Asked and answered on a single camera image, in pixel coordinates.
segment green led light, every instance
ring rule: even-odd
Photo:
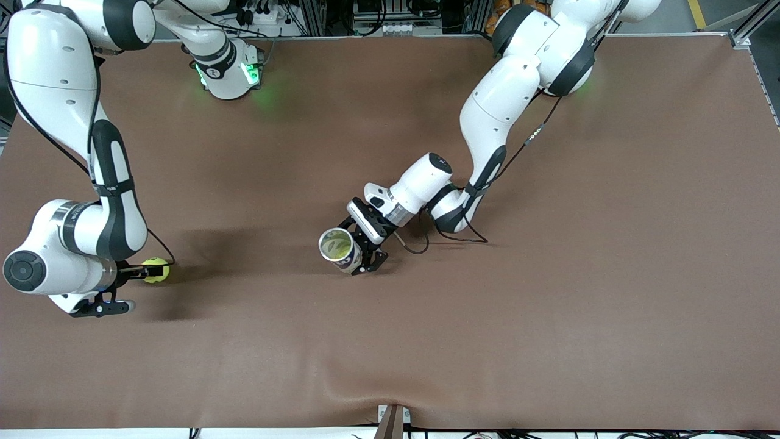
[[[244,76],[246,76],[246,80],[249,81],[250,85],[255,85],[260,81],[260,72],[257,68],[256,64],[250,64],[249,66],[241,63],[241,70],[244,72]]]
[[[200,77],[200,83],[206,87],[206,80],[203,78],[203,72],[200,71],[200,67],[197,64],[195,65],[195,70],[197,70],[197,74]]]

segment cable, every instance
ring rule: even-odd
[[[477,229],[475,229],[474,226],[471,225],[471,222],[469,221],[468,218],[466,218],[465,215],[463,216],[463,219],[466,221],[466,225],[471,229],[471,231],[475,235],[480,237],[480,239],[470,239],[470,238],[464,238],[464,237],[448,236],[444,232],[442,232],[440,228],[438,228],[438,224],[436,224],[436,220],[434,220],[434,226],[436,227],[436,231],[441,235],[441,237],[449,239],[450,241],[473,242],[473,243],[477,243],[477,244],[487,244],[488,242],[490,242],[490,241],[488,241],[488,239],[486,237],[482,236],[482,234],[477,232]]]
[[[420,226],[423,225],[423,211],[420,211],[420,213],[417,214],[417,222],[420,223]],[[406,249],[407,252],[413,254],[413,255],[422,255],[423,253],[428,251],[428,248],[431,246],[431,239],[428,237],[428,231],[423,229],[423,232],[425,233],[425,247],[422,250],[413,250],[408,245],[406,245],[406,242],[401,238],[401,235],[398,234],[398,231],[393,232],[392,234],[395,235],[396,238],[398,238],[398,241],[401,243],[401,245]]]
[[[281,36],[282,36],[282,28],[279,27],[279,36],[274,38],[274,40],[271,42],[271,48],[268,49],[268,56],[266,56],[265,59],[263,60],[263,67],[265,67],[265,65],[271,61],[271,56],[274,55],[274,47],[276,47],[276,40]]]
[[[382,28],[382,26],[385,24],[385,20],[387,19],[388,6],[387,6],[387,3],[385,3],[385,0],[377,0],[377,1],[379,3],[379,5],[378,5],[379,7],[377,8],[377,22],[372,26],[371,30],[368,31],[365,34],[361,34],[360,32],[355,31],[349,25],[349,23],[347,22],[347,16],[349,14],[346,13],[344,11],[344,9],[345,9],[345,5],[349,5],[350,3],[349,3],[349,0],[347,0],[347,1],[342,3],[342,14],[341,14],[341,16],[342,16],[342,18],[341,18],[342,25],[344,26],[345,29],[348,30],[348,32],[351,35],[358,36],[358,37],[368,37],[370,35],[375,34],[377,32],[377,30],[380,30]]]
[[[171,262],[156,266],[156,267],[163,267],[163,266],[172,266],[176,264],[176,257],[173,255],[173,252],[171,252],[171,249],[168,248],[167,245],[165,245],[165,242],[160,239],[159,236],[155,232],[153,232],[149,227],[147,227],[147,232],[165,249],[165,251],[168,253],[168,256],[171,258]]]
[[[593,52],[595,53],[598,50],[598,46],[601,45],[601,43],[604,41],[604,39],[607,37],[607,34],[609,33],[609,28],[612,27],[613,24],[615,24],[615,21],[618,19],[618,16],[623,11],[623,8],[626,7],[628,4],[628,0],[621,0],[621,2],[618,4],[618,7],[615,8],[614,11],[612,11],[611,14],[607,17],[606,21],[604,21],[604,25],[601,26],[601,29],[596,32],[593,36],[593,41],[591,42],[591,45],[594,46]],[[603,35],[596,41],[596,37],[601,33],[604,32]]]
[[[433,12],[423,11],[422,9],[415,9],[412,6],[412,0],[406,0],[406,8],[409,10],[409,12],[419,16],[420,18],[435,18],[441,15],[441,4],[439,2],[436,3],[436,10]]]
[[[287,15],[292,18],[292,21],[295,23],[296,27],[298,28],[298,31],[300,32],[301,36],[308,37],[309,33],[306,31],[306,27],[298,20],[298,14],[293,12],[293,5],[290,4],[289,0],[285,0],[285,3],[287,3]]]
[[[76,166],[81,168],[82,171],[84,171],[87,175],[89,175],[90,171],[87,169],[87,167],[82,162],[80,162],[76,157],[74,157],[73,154],[71,154],[65,148],[63,148],[62,145],[59,144],[59,142],[54,140],[54,138],[51,137],[49,133],[44,131],[44,129],[41,128],[40,125],[38,125],[38,122],[36,122],[35,119],[33,119],[33,117],[30,116],[30,114],[27,112],[27,109],[24,108],[24,105],[22,105],[21,101],[19,100],[19,97],[16,95],[16,92],[13,90],[13,84],[11,84],[11,76],[9,74],[9,67],[8,67],[8,63],[9,63],[8,56],[5,56],[4,58],[5,61],[3,63],[3,72],[5,73],[5,80],[8,83],[8,91],[10,92],[11,98],[13,99],[14,103],[16,103],[16,107],[19,109],[19,112],[21,112],[22,116],[24,116],[24,119],[29,121],[30,125],[32,125],[37,132],[41,133],[41,135],[43,135],[43,137],[45,137],[46,140],[49,141],[49,143],[54,145],[62,154],[64,154],[65,157],[70,159],[71,162],[75,163]]]
[[[10,23],[11,23],[11,16],[7,15],[7,14],[5,14],[3,12],[2,13],[2,22],[0,22],[0,24],[2,24],[2,29],[0,29],[0,34],[3,34],[3,33],[5,33],[8,30],[8,25]]]
[[[553,112],[555,112],[555,108],[557,108],[557,107],[558,107],[558,103],[560,103],[560,102],[561,102],[561,99],[563,99],[563,96],[559,97],[559,98],[558,98],[558,100],[556,100],[556,101],[555,101],[555,104],[552,106],[552,109],[550,109],[550,112],[547,114],[547,117],[545,117],[545,118],[544,118],[544,122],[542,122],[542,123],[541,123],[541,125],[539,125],[539,127],[537,127],[537,129],[534,131],[534,133],[533,133],[533,134],[531,134],[530,136],[528,136],[528,138],[526,139],[526,141],[524,141],[524,142],[523,142],[523,144],[522,144],[522,145],[520,145],[520,148],[518,148],[518,149],[517,149],[517,151],[516,151],[516,152],[515,152],[515,154],[512,156],[512,158],[511,158],[511,159],[509,159],[509,161],[506,163],[506,165],[504,165],[504,167],[501,169],[501,171],[499,171],[499,172],[498,172],[498,175],[496,175],[496,176],[495,176],[495,177],[494,177],[492,180],[490,180],[490,181],[488,181],[486,184],[484,184],[484,185],[482,186],[482,189],[484,189],[484,188],[486,188],[486,187],[490,186],[490,185],[491,185],[491,184],[493,184],[493,183],[494,183],[496,180],[498,180],[498,178],[500,178],[502,175],[504,175],[504,172],[506,172],[506,170],[509,168],[509,166],[510,166],[510,165],[512,165],[512,162],[514,162],[514,161],[515,161],[515,159],[517,158],[517,155],[518,155],[518,154],[519,154],[519,153],[520,153],[520,152],[521,152],[521,151],[522,151],[522,150],[523,150],[523,149],[524,149],[526,146],[528,146],[528,144],[529,144],[529,143],[530,143],[530,142],[531,142],[531,141],[532,141],[532,140],[533,140],[533,139],[534,139],[534,138],[535,138],[537,135],[539,135],[539,133],[540,133],[540,132],[541,132],[541,131],[544,129],[544,126],[545,126],[545,125],[547,124],[547,122],[550,120],[550,117],[552,116],[552,113],[553,113]]]
[[[486,39],[488,41],[493,41],[493,37],[491,37],[490,35],[484,33],[481,30],[469,30],[468,32],[465,33],[465,35],[479,35],[480,37],[482,37],[482,38],[484,38],[484,39]]]
[[[696,437],[696,436],[699,436],[700,434],[708,434],[708,433],[712,433],[712,431],[697,431],[695,433],[686,434],[685,436],[679,435],[679,438],[680,439],[690,439],[691,437]]]
[[[244,29],[240,29],[238,27],[228,26],[226,24],[215,23],[215,22],[207,19],[206,17],[202,16],[201,14],[193,11],[189,6],[187,6],[184,3],[182,3],[181,0],[173,0],[173,1],[176,2],[179,6],[183,7],[184,9],[186,9],[189,13],[191,13],[194,16],[198,17],[199,19],[205,21],[206,23],[209,23],[212,26],[221,27],[222,29],[225,29],[225,30],[230,29],[230,30],[232,30],[234,32],[245,32],[245,33],[248,32],[250,34],[257,35],[258,37],[270,38],[266,34],[263,34],[262,32],[257,32],[255,30],[244,30]]]

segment black cable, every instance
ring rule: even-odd
[[[349,2],[349,0],[342,2],[341,21],[344,28],[347,29],[347,31],[351,35],[357,37],[368,37],[369,35],[375,34],[385,24],[385,20],[387,19],[387,15],[388,15],[388,6],[385,3],[385,0],[378,0],[378,3],[379,5],[377,7],[377,22],[372,26],[370,31],[368,31],[365,34],[361,34],[360,32],[354,30],[348,23],[349,13],[347,12],[346,5],[351,5],[351,3]]]
[[[0,24],[2,24],[2,29],[0,29],[0,34],[5,33],[8,30],[8,25],[10,23],[11,23],[11,16],[3,13],[2,22],[0,22]]]
[[[488,41],[493,41],[493,37],[491,37],[490,35],[484,33],[481,30],[469,30],[468,32],[465,33],[465,35],[479,35],[480,37],[482,37],[482,38],[484,38],[484,39],[486,39]]]
[[[201,19],[201,20],[205,21],[206,23],[209,23],[209,24],[211,24],[213,26],[221,27],[222,29],[226,29],[226,30],[230,29],[230,30],[233,30],[234,32],[248,32],[250,34],[257,35],[258,37],[270,38],[266,34],[263,34],[262,32],[257,32],[255,30],[244,30],[244,29],[239,29],[238,27],[228,26],[227,24],[215,23],[215,22],[207,19],[206,17],[202,16],[201,14],[193,11],[189,6],[185,5],[180,0],[173,0],[173,1],[176,2],[179,6],[183,7],[184,9],[186,9],[189,13],[193,14],[194,16],[198,17],[199,19]]]
[[[463,219],[466,221],[466,225],[471,229],[471,231],[475,235],[480,237],[480,239],[470,239],[470,238],[464,238],[464,237],[448,236],[447,234],[442,232],[440,228],[438,228],[438,224],[436,224],[436,220],[434,220],[434,226],[436,227],[436,231],[441,235],[441,237],[449,239],[450,241],[474,242],[474,243],[478,243],[478,244],[487,244],[488,242],[490,242],[490,241],[488,241],[488,239],[486,237],[482,236],[482,234],[477,232],[477,229],[475,229],[474,226],[471,225],[471,222],[469,221],[468,218],[466,218],[466,216],[463,216]]]
[[[492,180],[490,180],[483,187],[486,187],[486,186],[489,186],[489,185],[493,184],[496,180],[498,180],[498,178],[500,178],[502,175],[504,175],[504,172],[506,172],[506,170],[509,168],[509,166],[512,165],[512,162],[515,161],[515,159],[517,158],[517,155],[519,155],[520,152],[526,146],[528,146],[528,144],[544,129],[544,125],[546,125],[547,122],[550,120],[550,117],[552,116],[552,113],[555,112],[555,108],[558,107],[558,103],[560,103],[561,99],[563,99],[563,96],[561,96],[560,98],[558,98],[557,101],[555,101],[555,104],[552,106],[552,109],[550,109],[550,112],[547,114],[547,117],[544,118],[544,122],[542,122],[541,125],[539,125],[539,127],[534,131],[534,133],[531,134],[526,139],[526,141],[523,142],[522,145],[520,145],[520,148],[517,148],[517,151],[515,152],[515,154],[512,156],[511,159],[509,159],[509,161],[506,163],[506,165],[504,165],[504,167],[498,172],[498,175],[496,175]]]
[[[622,0],[618,4],[618,7],[615,8],[615,10],[612,11],[611,14],[609,14],[609,16],[607,17],[607,20],[604,22],[604,24],[601,26],[601,28],[598,30],[598,32],[596,32],[596,34],[594,34],[593,41],[591,42],[591,44],[594,46],[594,48],[593,48],[593,52],[594,53],[598,50],[598,46],[600,46],[601,43],[604,42],[604,39],[607,37],[607,34],[609,33],[609,28],[608,27],[612,25],[612,21],[623,11],[623,8],[626,7],[627,3],[628,2],[626,0]],[[604,34],[601,35],[600,38],[598,38],[598,41],[596,41],[596,37],[598,37],[598,35],[601,32],[604,32]]]
[[[420,213],[417,214],[417,222],[420,223],[420,227],[423,226],[423,211],[420,211]],[[427,252],[428,248],[431,246],[431,239],[428,237],[428,231],[423,228],[423,233],[425,233],[425,247],[422,250],[414,250],[406,245],[406,242],[401,239],[401,236],[397,231],[393,232],[395,237],[398,238],[398,242],[401,243],[404,249],[413,255],[422,255],[423,253]]]
[[[534,436],[531,434],[531,431],[535,430],[519,430],[516,428],[512,428],[508,430],[509,436],[514,439],[514,437],[518,437],[519,439],[540,439],[538,436]]]
[[[628,433],[621,434],[618,436],[618,439],[627,439],[628,437],[637,437],[639,439],[655,439],[659,436],[656,436],[653,432],[650,431],[645,432],[645,434],[630,431]]]
[[[165,263],[165,264],[162,264],[162,265],[159,265],[159,266],[155,266],[155,267],[164,267],[164,266],[175,265],[176,264],[176,257],[173,255],[173,252],[171,252],[171,249],[168,248],[168,246],[165,245],[165,242],[163,242],[162,239],[160,239],[160,237],[157,236],[157,234],[155,232],[153,232],[149,227],[147,227],[147,232],[149,232],[149,234],[165,249],[165,251],[168,253],[168,256],[170,256],[170,258],[171,258],[171,262],[168,262],[168,263]]]
[[[308,37],[309,33],[306,32],[306,27],[298,20],[298,15],[293,12],[293,5],[290,4],[289,0],[285,0],[287,3],[287,15],[292,18],[292,21],[295,23],[296,27],[298,28],[298,31],[300,32],[301,36]]]
[[[24,118],[30,122],[30,125],[32,125],[37,132],[41,133],[41,135],[43,135],[43,137],[45,137],[46,140],[49,141],[49,143],[54,145],[62,154],[65,155],[65,157],[70,159],[71,162],[74,162],[76,166],[81,168],[82,171],[84,171],[87,175],[89,175],[90,171],[87,169],[87,167],[82,162],[80,162],[76,157],[74,157],[73,154],[71,154],[68,150],[63,148],[62,145],[59,144],[59,142],[54,140],[54,138],[50,136],[49,133],[44,131],[44,129],[41,128],[40,125],[38,125],[38,122],[36,122],[35,119],[33,119],[33,117],[30,116],[30,114],[27,112],[27,109],[24,108],[24,105],[22,105],[22,103],[19,100],[19,97],[16,95],[16,92],[13,90],[13,84],[11,84],[11,76],[9,74],[9,67],[8,67],[8,63],[9,63],[8,56],[6,55],[4,58],[5,61],[3,63],[3,72],[5,73],[5,80],[8,84],[8,91],[10,92],[11,98],[13,99],[14,103],[16,103],[16,107],[19,109],[19,112],[22,113],[22,116],[24,116]]]
[[[708,434],[708,433],[712,433],[712,431],[696,431],[696,432],[693,432],[693,433],[690,433],[690,434],[686,434],[685,436],[680,434],[679,438],[680,439],[690,439],[691,437],[696,437],[696,436],[699,436],[701,434]]]
[[[423,11],[422,9],[416,9],[412,7],[412,1],[413,0],[406,0],[406,8],[409,10],[409,12],[419,16],[420,18],[435,18],[441,15],[441,4],[438,2],[436,3],[435,11]]]

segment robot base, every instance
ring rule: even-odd
[[[200,74],[204,90],[209,90],[216,98],[224,100],[240,98],[249,90],[259,90],[265,61],[265,52],[257,47],[243,40],[230,41],[236,46],[236,61],[221,78],[210,77],[209,69],[203,72],[197,64],[194,65]]]

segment brown mat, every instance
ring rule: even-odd
[[[780,136],[726,38],[609,38],[480,208],[490,245],[391,241],[361,277],[320,232],[425,152],[466,178],[458,114],[489,44],[282,42],[237,102],[187,60],[159,44],[103,69],[178,280],[124,287],[137,310],[104,319],[3,283],[0,426],[344,425],[398,402],[419,427],[780,429]],[[24,123],[0,187],[3,255],[44,202],[94,197]]]

